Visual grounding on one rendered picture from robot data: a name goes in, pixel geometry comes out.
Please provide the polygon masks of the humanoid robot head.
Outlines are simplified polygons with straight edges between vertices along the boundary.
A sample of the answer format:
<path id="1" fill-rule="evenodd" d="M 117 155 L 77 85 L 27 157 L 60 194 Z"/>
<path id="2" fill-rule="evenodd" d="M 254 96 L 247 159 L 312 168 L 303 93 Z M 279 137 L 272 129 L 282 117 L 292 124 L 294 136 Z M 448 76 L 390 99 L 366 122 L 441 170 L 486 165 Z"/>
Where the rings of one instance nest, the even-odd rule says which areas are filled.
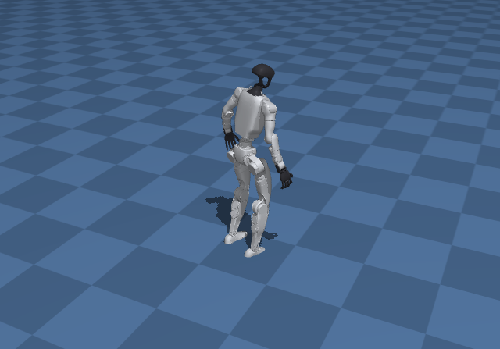
<path id="1" fill-rule="evenodd" d="M 247 92 L 253 96 L 262 96 L 263 94 L 261 95 L 261 91 L 263 91 L 263 88 L 268 88 L 275 72 L 270 66 L 266 64 L 258 64 L 253 67 L 252 73 L 258 76 L 259 82 Z M 267 85 L 263 84 L 264 77 L 268 78 Z"/>

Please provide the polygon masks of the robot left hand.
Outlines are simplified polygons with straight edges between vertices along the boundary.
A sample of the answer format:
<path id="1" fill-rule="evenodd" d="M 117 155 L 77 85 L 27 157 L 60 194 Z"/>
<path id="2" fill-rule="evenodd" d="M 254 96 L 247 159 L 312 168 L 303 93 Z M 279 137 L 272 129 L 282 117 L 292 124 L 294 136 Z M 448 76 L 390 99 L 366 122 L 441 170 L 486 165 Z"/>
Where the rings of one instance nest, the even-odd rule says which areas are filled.
<path id="1" fill-rule="evenodd" d="M 226 147 L 227 147 L 227 142 L 229 144 L 229 147 L 231 149 L 231 146 L 230 146 L 230 141 L 231 141 L 231 144 L 232 144 L 232 147 L 234 147 L 234 144 L 233 144 L 233 141 L 235 143 L 235 145 L 237 144 L 236 141 L 235 141 L 235 138 L 237 139 L 237 141 L 239 142 L 239 138 L 233 133 L 233 130 L 232 130 L 232 127 L 231 127 L 231 132 L 230 133 L 225 133 L 225 129 L 223 129 L 224 131 L 224 134 L 225 134 L 225 143 L 226 143 Z M 228 150 L 228 147 L 227 147 L 227 150 Z"/>

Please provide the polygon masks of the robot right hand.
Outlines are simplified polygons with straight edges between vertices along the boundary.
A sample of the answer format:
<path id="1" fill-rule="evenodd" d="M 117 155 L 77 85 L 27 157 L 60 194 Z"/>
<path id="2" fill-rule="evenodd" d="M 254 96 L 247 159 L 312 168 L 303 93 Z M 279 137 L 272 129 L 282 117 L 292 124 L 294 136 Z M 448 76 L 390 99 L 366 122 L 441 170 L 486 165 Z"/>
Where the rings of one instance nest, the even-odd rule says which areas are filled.
<path id="1" fill-rule="evenodd" d="M 275 166 L 276 166 L 277 172 L 280 173 L 280 180 L 281 180 L 282 186 L 283 186 L 281 189 L 289 187 L 290 184 L 292 184 L 291 177 L 293 177 L 293 175 L 291 173 L 289 173 L 288 170 L 286 170 L 287 169 L 286 166 L 282 170 L 280 170 L 278 165 L 275 165 Z M 284 184 L 285 184 L 285 186 L 284 186 Z"/>

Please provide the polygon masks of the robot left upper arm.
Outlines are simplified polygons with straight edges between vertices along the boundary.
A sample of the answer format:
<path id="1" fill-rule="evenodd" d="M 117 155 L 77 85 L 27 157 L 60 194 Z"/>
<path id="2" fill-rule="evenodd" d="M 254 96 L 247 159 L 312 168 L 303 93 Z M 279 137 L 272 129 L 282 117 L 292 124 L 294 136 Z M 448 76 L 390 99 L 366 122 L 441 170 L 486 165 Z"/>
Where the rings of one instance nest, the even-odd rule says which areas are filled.
<path id="1" fill-rule="evenodd" d="M 243 87 L 237 87 L 234 91 L 234 94 L 231 96 L 231 98 L 228 100 L 228 102 L 225 104 L 223 107 L 223 114 L 225 117 L 230 118 L 234 115 L 233 108 L 238 105 L 238 100 L 240 93 L 244 90 L 245 88 Z"/>

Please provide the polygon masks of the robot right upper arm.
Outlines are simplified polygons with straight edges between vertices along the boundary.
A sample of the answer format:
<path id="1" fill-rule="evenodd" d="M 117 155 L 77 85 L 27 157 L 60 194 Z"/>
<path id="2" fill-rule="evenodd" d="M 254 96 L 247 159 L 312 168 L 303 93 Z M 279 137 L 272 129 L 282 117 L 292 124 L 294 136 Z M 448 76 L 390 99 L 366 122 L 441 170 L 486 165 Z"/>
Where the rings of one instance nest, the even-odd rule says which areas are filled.
<path id="1" fill-rule="evenodd" d="M 264 115 L 264 127 L 265 127 L 265 137 L 264 141 L 267 144 L 272 144 L 271 142 L 271 137 L 275 134 L 274 133 L 274 128 L 275 128 L 275 116 L 277 113 L 277 107 L 275 106 L 274 103 L 263 100 L 262 101 L 262 108 L 261 108 L 262 114 Z"/>

